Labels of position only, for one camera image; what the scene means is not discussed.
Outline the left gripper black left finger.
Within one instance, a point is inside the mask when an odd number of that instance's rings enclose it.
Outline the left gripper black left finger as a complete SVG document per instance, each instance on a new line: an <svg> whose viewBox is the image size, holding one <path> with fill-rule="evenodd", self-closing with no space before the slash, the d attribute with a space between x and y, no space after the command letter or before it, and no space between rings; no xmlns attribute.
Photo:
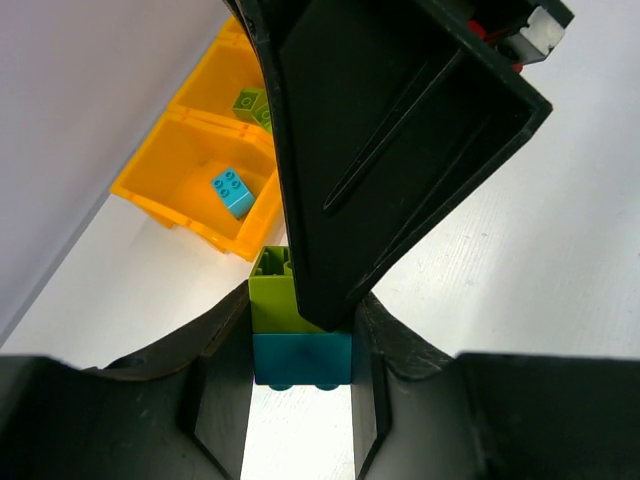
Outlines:
<svg viewBox="0 0 640 480"><path fill-rule="evenodd" d="M5 479L237 479L254 377L249 294L105 368L1 360Z"/></svg>

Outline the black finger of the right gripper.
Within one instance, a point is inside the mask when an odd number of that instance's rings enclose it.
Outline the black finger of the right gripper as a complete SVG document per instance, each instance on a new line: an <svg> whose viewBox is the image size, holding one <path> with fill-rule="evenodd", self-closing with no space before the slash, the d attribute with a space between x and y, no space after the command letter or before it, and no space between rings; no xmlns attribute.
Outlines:
<svg viewBox="0 0 640 480"><path fill-rule="evenodd" d="M436 1L232 1L266 83L300 314L325 330L539 129L520 74L445 68Z"/></svg>

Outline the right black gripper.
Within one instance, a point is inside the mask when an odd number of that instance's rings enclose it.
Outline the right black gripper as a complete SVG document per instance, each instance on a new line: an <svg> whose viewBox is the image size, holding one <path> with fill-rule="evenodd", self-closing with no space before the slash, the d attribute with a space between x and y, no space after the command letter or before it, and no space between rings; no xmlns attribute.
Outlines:
<svg viewBox="0 0 640 480"><path fill-rule="evenodd" d="M548 59L575 18L563 1L436 1L455 38L443 64L518 75Z"/></svg>

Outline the dark teal square brick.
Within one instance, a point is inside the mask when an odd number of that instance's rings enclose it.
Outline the dark teal square brick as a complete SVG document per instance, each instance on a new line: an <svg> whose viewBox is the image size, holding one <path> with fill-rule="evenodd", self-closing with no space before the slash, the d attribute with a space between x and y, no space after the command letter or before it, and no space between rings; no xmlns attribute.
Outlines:
<svg viewBox="0 0 640 480"><path fill-rule="evenodd" d="M275 390L351 383L351 333L255 333L255 381Z"/></svg>

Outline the green square lego brick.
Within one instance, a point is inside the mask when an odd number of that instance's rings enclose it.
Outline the green square lego brick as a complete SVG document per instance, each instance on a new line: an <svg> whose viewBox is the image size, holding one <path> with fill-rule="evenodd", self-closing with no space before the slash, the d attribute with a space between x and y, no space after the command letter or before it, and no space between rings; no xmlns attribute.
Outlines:
<svg viewBox="0 0 640 480"><path fill-rule="evenodd" d="M254 333L323 333L320 327L304 319L298 311L287 246L265 246L248 281Z"/></svg>

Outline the teal lego brick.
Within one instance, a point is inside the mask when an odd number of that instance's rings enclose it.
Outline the teal lego brick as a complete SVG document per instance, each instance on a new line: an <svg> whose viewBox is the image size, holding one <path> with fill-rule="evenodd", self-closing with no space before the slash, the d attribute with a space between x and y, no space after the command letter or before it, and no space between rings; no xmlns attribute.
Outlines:
<svg viewBox="0 0 640 480"><path fill-rule="evenodd" d="M237 220L244 218L256 198L234 168L227 168L211 179L210 184L228 212Z"/></svg>

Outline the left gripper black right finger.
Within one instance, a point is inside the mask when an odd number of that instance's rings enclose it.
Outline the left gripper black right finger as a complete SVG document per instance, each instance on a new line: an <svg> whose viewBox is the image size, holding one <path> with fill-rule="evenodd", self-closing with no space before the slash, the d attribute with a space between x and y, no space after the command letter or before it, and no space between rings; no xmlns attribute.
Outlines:
<svg viewBox="0 0 640 480"><path fill-rule="evenodd" d="M450 357L367 296L353 315L359 479L635 479L639 364Z"/></svg>

